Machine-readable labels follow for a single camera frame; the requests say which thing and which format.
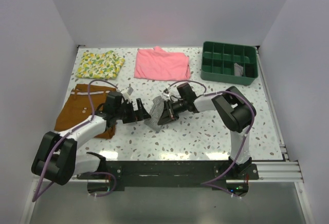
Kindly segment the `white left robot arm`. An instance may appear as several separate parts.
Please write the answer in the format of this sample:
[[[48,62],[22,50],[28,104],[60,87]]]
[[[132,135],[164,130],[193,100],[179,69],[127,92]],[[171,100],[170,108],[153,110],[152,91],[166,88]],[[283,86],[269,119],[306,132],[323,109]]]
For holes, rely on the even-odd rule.
[[[74,175],[89,173],[95,179],[106,174],[106,159],[97,153],[78,156],[77,150],[90,139],[116,125],[151,118],[140,98],[137,109],[120,92],[107,94],[105,102],[83,122],[60,133],[47,132],[41,141],[31,166],[33,174],[59,185],[65,185]]]

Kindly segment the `grey striped underwear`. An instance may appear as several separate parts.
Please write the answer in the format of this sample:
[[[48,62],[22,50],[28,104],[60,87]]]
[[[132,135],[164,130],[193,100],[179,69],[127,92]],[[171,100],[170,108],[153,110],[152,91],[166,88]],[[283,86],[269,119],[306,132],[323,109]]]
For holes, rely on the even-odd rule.
[[[162,116],[164,110],[165,100],[161,96],[157,96],[153,99],[153,106],[149,112],[150,118],[145,119],[144,124],[155,132],[160,132],[162,125],[159,125],[158,122]]]

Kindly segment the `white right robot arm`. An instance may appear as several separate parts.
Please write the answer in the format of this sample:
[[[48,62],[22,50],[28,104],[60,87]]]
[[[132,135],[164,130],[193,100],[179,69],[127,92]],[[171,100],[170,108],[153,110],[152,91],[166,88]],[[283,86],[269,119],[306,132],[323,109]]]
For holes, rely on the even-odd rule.
[[[213,93],[196,95],[189,83],[177,87],[180,97],[176,100],[165,100],[161,96],[154,98],[151,111],[155,130],[167,123],[178,120],[179,114],[189,111],[202,113],[216,111],[223,124],[230,130],[231,152],[228,165],[216,176],[221,179],[227,174],[234,179],[241,179],[247,174],[247,167],[252,158],[249,151],[249,134],[257,112],[254,106],[234,86]]]

